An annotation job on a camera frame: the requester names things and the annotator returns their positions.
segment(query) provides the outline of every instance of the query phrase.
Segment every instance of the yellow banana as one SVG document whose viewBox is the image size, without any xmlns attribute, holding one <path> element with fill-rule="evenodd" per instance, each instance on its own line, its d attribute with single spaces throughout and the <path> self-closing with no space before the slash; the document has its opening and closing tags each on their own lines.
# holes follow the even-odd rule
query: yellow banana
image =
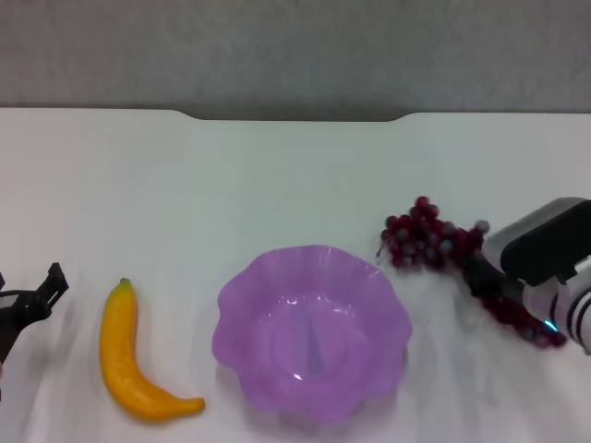
<svg viewBox="0 0 591 443">
<path fill-rule="evenodd" d="M 135 358 L 137 318 L 136 292 L 131 281 L 122 279 L 104 307 L 100 345 L 104 383 L 115 400 L 148 422 L 202 412 L 203 399 L 178 399 L 143 376 Z"/>
</svg>

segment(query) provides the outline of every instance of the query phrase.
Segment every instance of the blue light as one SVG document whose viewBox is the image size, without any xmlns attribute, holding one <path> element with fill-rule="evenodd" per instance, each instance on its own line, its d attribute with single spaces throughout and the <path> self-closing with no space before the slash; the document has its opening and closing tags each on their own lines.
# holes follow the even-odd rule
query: blue light
<svg viewBox="0 0 591 443">
<path fill-rule="evenodd" d="M 544 320 L 544 324 L 552 329 L 554 332 L 558 332 L 558 328 L 556 328 L 550 320 Z"/>
</svg>

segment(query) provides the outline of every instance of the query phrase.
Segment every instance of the purple bowl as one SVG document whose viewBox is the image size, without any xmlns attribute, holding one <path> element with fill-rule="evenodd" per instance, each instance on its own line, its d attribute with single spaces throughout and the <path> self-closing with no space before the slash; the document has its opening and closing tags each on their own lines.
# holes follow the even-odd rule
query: purple bowl
<svg viewBox="0 0 591 443">
<path fill-rule="evenodd" d="M 384 274 L 341 249 L 266 252 L 218 306 L 213 355 L 260 409 L 334 422 L 400 381 L 410 318 Z"/>
</svg>

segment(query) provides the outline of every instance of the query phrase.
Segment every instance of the gray wall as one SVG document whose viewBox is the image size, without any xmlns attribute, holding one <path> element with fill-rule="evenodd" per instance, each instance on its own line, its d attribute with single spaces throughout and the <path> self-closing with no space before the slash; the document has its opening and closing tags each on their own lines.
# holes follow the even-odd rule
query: gray wall
<svg viewBox="0 0 591 443">
<path fill-rule="evenodd" d="M 0 0 L 0 105 L 591 111 L 588 0 Z"/>
</svg>

